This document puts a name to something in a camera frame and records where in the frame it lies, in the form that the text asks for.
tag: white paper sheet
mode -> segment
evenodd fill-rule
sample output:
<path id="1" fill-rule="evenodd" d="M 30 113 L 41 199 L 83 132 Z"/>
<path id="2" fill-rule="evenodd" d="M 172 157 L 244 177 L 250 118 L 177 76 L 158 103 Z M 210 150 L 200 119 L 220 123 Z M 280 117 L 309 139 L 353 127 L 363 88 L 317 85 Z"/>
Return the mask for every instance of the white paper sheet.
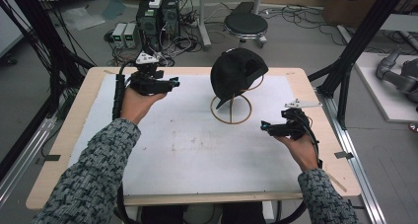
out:
<path id="1" fill-rule="evenodd" d="M 155 103 L 139 124 L 142 136 L 124 173 L 125 194 L 300 192 L 299 166 L 283 144 L 260 129 L 261 120 L 285 122 L 281 110 L 295 100 L 286 77 L 266 76 L 260 87 L 245 92 L 252 115 L 244 123 L 229 125 L 210 112 L 215 94 L 209 76 L 175 76 L 180 86 Z M 113 95 L 114 75 L 107 75 L 69 166 L 110 123 Z M 236 113 L 247 110 L 242 98 L 235 103 Z M 218 113 L 228 115 L 228 104 Z"/>

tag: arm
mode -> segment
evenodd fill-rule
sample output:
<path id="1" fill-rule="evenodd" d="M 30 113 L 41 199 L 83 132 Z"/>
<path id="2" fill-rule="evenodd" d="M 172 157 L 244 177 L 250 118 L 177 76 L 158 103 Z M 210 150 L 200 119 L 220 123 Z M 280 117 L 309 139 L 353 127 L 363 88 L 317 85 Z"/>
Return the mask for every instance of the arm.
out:
<path id="1" fill-rule="evenodd" d="M 298 182 L 312 223 L 359 223 L 354 209 L 334 189 L 324 170 L 303 172 Z"/>
<path id="2" fill-rule="evenodd" d="M 346 203 L 332 186 L 328 175 L 317 166 L 311 139 L 304 135 L 298 140 L 276 137 L 289 149 L 301 167 L 298 177 L 304 202 L 313 223 L 358 223 L 354 209 Z"/>
<path id="3" fill-rule="evenodd" d="M 128 157 L 140 136 L 136 124 L 164 96 L 140 96 L 126 89 L 120 118 L 89 141 L 33 222 L 108 223 Z"/>

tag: black dome object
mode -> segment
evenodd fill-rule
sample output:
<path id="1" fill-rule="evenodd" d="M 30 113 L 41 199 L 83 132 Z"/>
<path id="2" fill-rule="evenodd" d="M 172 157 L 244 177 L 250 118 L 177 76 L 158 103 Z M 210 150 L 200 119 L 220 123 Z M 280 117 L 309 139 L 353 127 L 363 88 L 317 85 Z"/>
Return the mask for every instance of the black dome object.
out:
<path id="1" fill-rule="evenodd" d="M 241 95 L 267 71 L 264 60 L 251 50 L 236 48 L 222 53 L 210 73 L 213 91 L 221 100 L 216 109 L 232 97 Z"/>

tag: person's left hand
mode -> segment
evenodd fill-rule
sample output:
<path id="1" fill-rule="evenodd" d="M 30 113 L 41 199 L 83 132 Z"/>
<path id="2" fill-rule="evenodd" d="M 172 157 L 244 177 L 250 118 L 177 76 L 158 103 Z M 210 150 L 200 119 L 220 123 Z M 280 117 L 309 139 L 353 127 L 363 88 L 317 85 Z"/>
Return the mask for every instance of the person's left hand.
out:
<path id="1" fill-rule="evenodd" d="M 135 124 L 148 113 L 154 102 L 164 98 L 166 94 L 157 94 L 153 96 L 142 96 L 131 88 L 126 88 L 123 98 L 121 118 L 126 118 Z"/>

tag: wire ring stand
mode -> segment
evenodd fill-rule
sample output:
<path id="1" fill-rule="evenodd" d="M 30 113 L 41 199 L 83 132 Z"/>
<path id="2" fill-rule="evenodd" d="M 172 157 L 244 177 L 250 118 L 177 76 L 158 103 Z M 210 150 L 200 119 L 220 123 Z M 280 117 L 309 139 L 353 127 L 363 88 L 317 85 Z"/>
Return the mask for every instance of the wire ring stand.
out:
<path id="1" fill-rule="evenodd" d="M 219 118 L 216 114 L 215 114 L 215 112 L 213 111 L 213 103 L 215 102 L 215 100 L 218 98 L 218 97 L 214 97 L 213 99 L 212 99 L 212 102 L 210 103 L 210 112 L 213 114 L 213 116 L 215 116 L 215 118 L 216 119 L 218 119 L 219 121 L 221 121 L 221 122 L 224 122 L 224 123 L 227 123 L 227 124 L 240 124 L 240 123 L 243 123 L 243 122 L 245 122 L 247 119 L 249 119 L 249 117 L 251 116 L 251 113 L 252 113 L 252 105 L 251 105 L 251 102 L 249 101 L 249 99 L 248 98 L 246 98 L 245 96 L 243 96 L 243 95 L 240 95 L 240 97 L 242 97 L 242 98 L 244 98 L 245 99 L 245 101 L 248 103 L 248 105 L 249 105 L 249 113 L 248 113 L 248 115 L 244 118 L 244 119 L 242 119 L 242 120 L 240 120 L 240 121 L 236 121 L 236 122 L 233 122 L 233 104 L 234 104 L 234 97 L 232 97 L 231 98 L 231 100 L 230 100 L 230 121 L 226 121 L 226 120 L 224 120 L 224 119 L 221 119 L 221 118 Z"/>
<path id="2" fill-rule="evenodd" d="M 242 92 L 247 92 L 247 91 L 251 91 L 251 90 L 254 90 L 254 89 L 256 89 L 256 88 L 258 88 L 261 84 L 262 84 L 262 82 L 264 81 L 264 75 L 262 75 L 262 77 L 261 77 L 261 81 L 255 86 L 255 87 L 252 87 L 252 88 L 250 88 L 250 89 L 246 89 L 246 90 L 242 90 Z M 249 119 L 249 117 L 251 116 L 251 114 L 252 114 L 252 105 L 251 105 L 251 102 L 249 101 L 249 99 L 248 98 L 246 98 L 245 96 L 243 96 L 243 95 L 240 95 L 240 97 L 242 97 L 242 98 L 244 98 L 245 99 L 245 101 L 248 103 L 248 106 L 249 106 L 249 113 L 248 113 L 248 115 L 244 118 L 244 119 L 242 119 L 242 120 L 240 120 L 240 121 L 236 121 L 236 122 L 233 122 L 233 104 L 234 104 L 234 97 L 235 97 L 235 94 L 233 94 L 233 96 L 232 96 L 232 98 L 230 99 L 230 121 L 226 121 L 226 120 L 224 120 L 224 119 L 221 119 L 221 118 L 219 118 L 216 114 L 215 114 L 215 112 L 213 111 L 213 103 L 215 102 L 215 100 L 217 99 L 217 97 L 215 96 L 213 99 L 212 99 L 212 102 L 210 103 L 210 112 L 213 114 L 213 116 L 216 118 L 216 119 L 218 119 L 219 121 L 221 121 L 221 122 L 224 122 L 224 123 L 226 123 L 226 124 L 240 124 L 240 123 L 243 123 L 243 122 L 245 122 L 247 119 Z"/>

